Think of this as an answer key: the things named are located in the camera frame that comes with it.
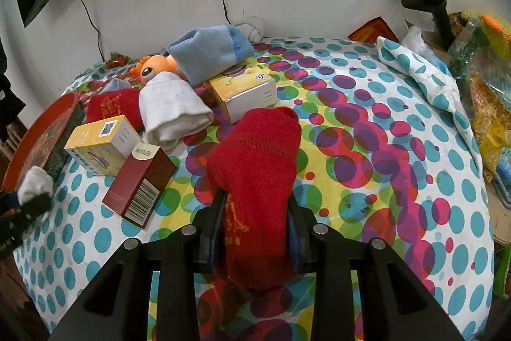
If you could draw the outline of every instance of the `metal screw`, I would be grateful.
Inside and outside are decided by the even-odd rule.
[[[328,233],[328,227],[326,227],[324,224],[316,224],[312,228],[312,230],[314,231],[314,233],[319,234],[319,235]]]
[[[139,241],[137,239],[128,239],[124,242],[124,248],[131,250],[139,245]]]
[[[181,229],[181,233],[185,236],[192,236],[197,232],[197,228],[194,225],[188,224]]]
[[[385,243],[382,239],[373,239],[371,241],[371,245],[377,250],[383,250],[387,243]]]

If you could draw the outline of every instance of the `toy eye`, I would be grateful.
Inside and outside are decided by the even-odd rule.
[[[145,82],[148,82],[149,80],[154,79],[155,75],[156,75],[156,73],[151,67],[146,67],[142,71],[142,79],[144,79]]]

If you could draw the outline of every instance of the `colorful tablecloth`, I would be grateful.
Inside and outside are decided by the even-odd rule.
[[[268,66],[279,105],[300,117],[293,190],[298,203],[347,238],[385,239],[465,339],[481,330],[492,298],[492,225],[477,145],[448,76],[383,39],[377,47],[340,39],[267,39],[249,61]],[[129,77],[127,68],[99,64],[67,91],[80,89],[86,98],[112,76]],[[208,129],[173,150],[178,170],[146,230],[101,205],[113,177],[93,177],[68,160],[51,212],[14,254],[50,330],[125,239],[164,238],[211,202],[206,160],[231,128],[216,108]],[[195,282],[202,340],[309,337],[314,275],[258,295],[210,276],[195,275]],[[357,283],[354,302],[361,339]],[[154,338],[156,306],[157,274],[148,339]]]

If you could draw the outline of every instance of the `barcode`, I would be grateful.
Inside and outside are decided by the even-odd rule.
[[[124,217],[143,227],[158,198],[158,194],[158,189],[144,178]]]
[[[107,123],[105,123],[105,125],[103,126],[103,129],[101,130],[101,133],[99,135],[100,136],[109,135],[110,132],[112,131],[113,127],[116,125],[116,123],[117,123],[116,120],[108,121]]]

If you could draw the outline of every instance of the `yellow and white box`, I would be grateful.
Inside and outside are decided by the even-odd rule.
[[[140,137],[126,116],[81,125],[73,130],[65,150],[94,175],[117,175]]]
[[[232,124],[251,109],[277,104],[275,79],[257,64],[244,61],[212,78],[210,84],[218,104]]]

